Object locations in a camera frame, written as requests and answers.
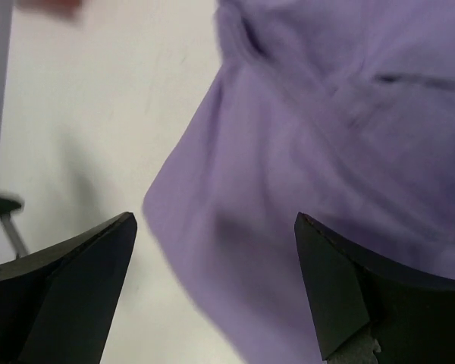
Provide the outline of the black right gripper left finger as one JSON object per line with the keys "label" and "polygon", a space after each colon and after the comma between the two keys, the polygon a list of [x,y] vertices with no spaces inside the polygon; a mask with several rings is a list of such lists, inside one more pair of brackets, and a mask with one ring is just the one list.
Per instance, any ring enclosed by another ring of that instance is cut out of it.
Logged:
{"label": "black right gripper left finger", "polygon": [[124,212],[0,264],[0,363],[99,363],[136,235]]}

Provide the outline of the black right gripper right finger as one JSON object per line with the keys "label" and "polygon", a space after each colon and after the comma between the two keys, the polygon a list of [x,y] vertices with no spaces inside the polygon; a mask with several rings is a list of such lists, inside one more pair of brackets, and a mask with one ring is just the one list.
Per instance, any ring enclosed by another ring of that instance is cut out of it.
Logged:
{"label": "black right gripper right finger", "polygon": [[327,363],[455,363],[455,280],[360,246],[303,213],[297,252]]}

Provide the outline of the purple t-shirt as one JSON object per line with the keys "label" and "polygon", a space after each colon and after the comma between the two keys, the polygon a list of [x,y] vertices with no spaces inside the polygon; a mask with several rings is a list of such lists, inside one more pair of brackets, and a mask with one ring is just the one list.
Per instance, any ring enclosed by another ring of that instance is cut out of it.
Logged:
{"label": "purple t-shirt", "polygon": [[143,211],[248,363],[320,363],[294,223],[455,279],[455,1],[220,1],[221,67]]}

